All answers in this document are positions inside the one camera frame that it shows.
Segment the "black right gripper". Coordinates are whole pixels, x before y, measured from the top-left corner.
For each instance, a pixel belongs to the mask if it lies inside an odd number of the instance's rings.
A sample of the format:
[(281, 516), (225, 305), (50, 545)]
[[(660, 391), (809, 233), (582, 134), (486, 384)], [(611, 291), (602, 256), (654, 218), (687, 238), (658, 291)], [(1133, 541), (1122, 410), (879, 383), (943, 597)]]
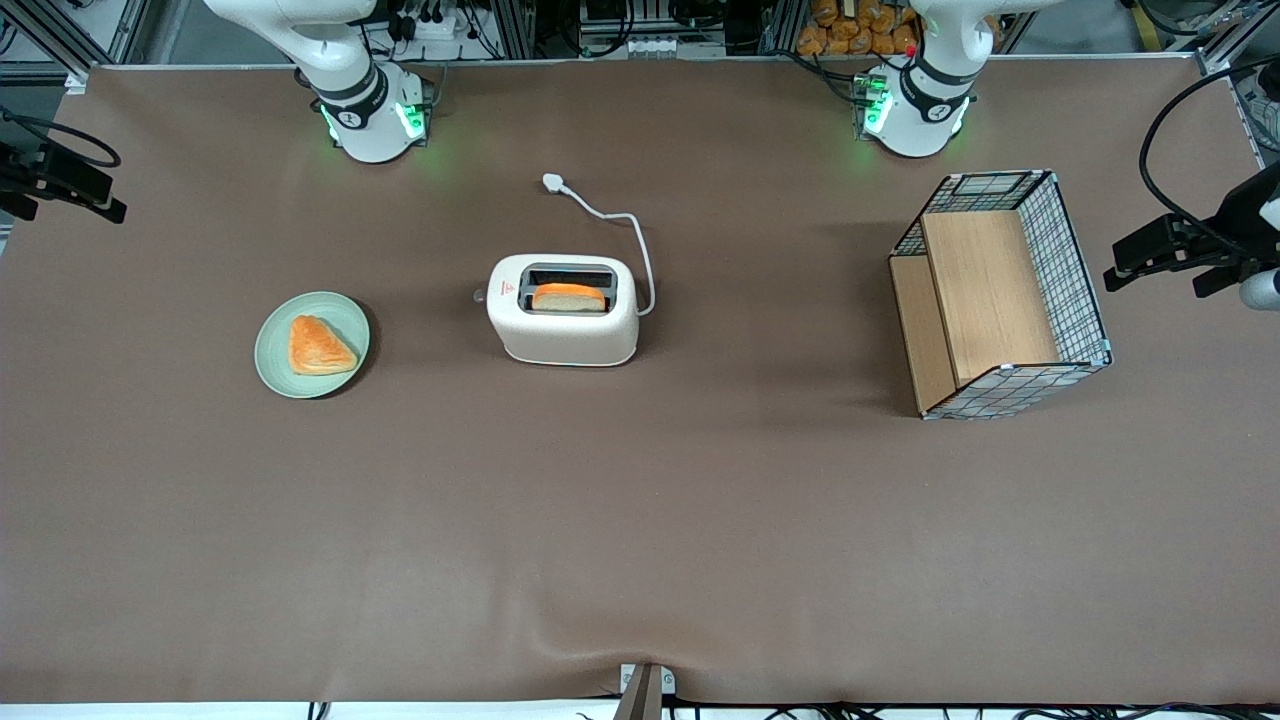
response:
[(41, 200), (60, 197), (93, 208), (102, 219), (122, 224), (127, 205), (113, 196), (113, 178), (67, 152), (47, 152), (50, 141), (28, 152), (1, 142), (1, 210), (33, 222)]

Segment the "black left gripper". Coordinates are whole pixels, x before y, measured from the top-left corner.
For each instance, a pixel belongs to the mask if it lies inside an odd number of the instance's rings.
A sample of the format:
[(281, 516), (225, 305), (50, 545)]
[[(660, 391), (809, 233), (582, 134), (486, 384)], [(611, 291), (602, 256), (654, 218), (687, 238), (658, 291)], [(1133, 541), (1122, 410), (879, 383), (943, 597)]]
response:
[(1187, 233), (1193, 227), (1208, 255), (1211, 269), (1192, 282), (1196, 297), (1207, 299), (1234, 284), (1276, 272), (1279, 168), (1266, 167), (1230, 190), (1208, 219), (1166, 214), (1146, 223), (1112, 245), (1114, 266), (1103, 273), (1103, 287), (1115, 293), (1156, 272), (1187, 268)]

